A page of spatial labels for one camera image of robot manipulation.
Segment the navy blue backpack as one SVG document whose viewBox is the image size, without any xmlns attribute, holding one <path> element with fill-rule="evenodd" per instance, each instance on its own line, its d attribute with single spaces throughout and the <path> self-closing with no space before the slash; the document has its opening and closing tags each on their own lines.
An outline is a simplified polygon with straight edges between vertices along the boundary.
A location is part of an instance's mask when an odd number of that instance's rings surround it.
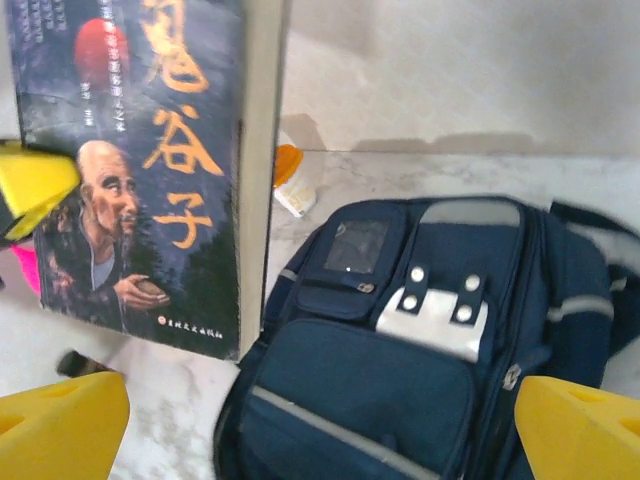
<svg viewBox="0 0 640 480">
<path fill-rule="evenodd" d="M 533 480 L 523 379 L 599 387 L 640 337 L 640 233 L 563 203 L 368 200 L 281 270 L 216 480 Z"/>
</svg>

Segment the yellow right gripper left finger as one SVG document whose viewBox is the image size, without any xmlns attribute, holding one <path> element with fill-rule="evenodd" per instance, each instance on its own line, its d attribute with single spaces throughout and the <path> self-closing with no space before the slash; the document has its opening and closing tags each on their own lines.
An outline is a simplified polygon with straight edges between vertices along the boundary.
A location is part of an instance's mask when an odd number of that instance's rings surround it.
<svg viewBox="0 0 640 480">
<path fill-rule="evenodd" d="M 0 480 L 108 480 L 129 417 L 114 372 L 0 397 Z"/>
</svg>

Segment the small black cap spice bottle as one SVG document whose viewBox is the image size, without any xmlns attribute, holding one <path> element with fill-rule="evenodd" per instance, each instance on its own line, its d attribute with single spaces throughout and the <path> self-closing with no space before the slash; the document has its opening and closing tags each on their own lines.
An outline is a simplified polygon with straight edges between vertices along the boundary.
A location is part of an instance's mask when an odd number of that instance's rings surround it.
<svg viewBox="0 0 640 480">
<path fill-rule="evenodd" d="M 66 351 L 58 360 L 55 370 L 58 375 L 68 378 L 77 378 L 102 372 L 113 372 L 113 369 L 108 366 L 76 350 Z"/>
</svg>

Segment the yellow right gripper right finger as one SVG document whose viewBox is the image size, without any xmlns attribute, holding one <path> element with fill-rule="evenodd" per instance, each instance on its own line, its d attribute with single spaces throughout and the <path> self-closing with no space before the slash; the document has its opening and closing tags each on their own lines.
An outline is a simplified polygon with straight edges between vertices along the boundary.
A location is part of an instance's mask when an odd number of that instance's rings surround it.
<svg viewBox="0 0 640 480">
<path fill-rule="evenodd" d="M 640 480 L 640 400 L 528 376 L 514 417 L 535 480 Z"/>
</svg>

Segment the dark book orange lettering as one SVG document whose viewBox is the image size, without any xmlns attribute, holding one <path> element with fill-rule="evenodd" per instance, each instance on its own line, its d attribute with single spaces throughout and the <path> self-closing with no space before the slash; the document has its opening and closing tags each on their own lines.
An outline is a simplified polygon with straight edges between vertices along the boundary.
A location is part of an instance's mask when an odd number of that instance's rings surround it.
<svg viewBox="0 0 640 480">
<path fill-rule="evenodd" d="M 0 0 L 22 143 L 77 185 L 39 303 L 238 361 L 257 338 L 287 0 Z"/>
</svg>

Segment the orange cap pill bottle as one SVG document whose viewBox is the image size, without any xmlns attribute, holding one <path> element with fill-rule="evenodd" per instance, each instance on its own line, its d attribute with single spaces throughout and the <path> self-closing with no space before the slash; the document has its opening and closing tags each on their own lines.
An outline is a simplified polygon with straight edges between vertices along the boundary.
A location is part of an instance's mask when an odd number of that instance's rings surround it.
<svg viewBox="0 0 640 480">
<path fill-rule="evenodd" d="M 316 203 L 316 188 L 305 154 L 293 144 L 276 148 L 273 194 L 295 218 L 305 216 Z"/>
</svg>

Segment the pink plastic goblet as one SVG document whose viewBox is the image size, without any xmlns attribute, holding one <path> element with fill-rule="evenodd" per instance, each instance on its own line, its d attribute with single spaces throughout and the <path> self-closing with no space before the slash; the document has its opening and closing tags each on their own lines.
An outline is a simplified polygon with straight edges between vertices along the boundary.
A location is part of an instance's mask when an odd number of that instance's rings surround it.
<svg viewBox="0 0 640 480">
<path fill-rule="evenodd" d="M 14 245 L 11 247 L 11 252 L 17 257 L 27 284 L 37 296 L 40 296 L 40 277 L 35 249 Z"/>
</svg>

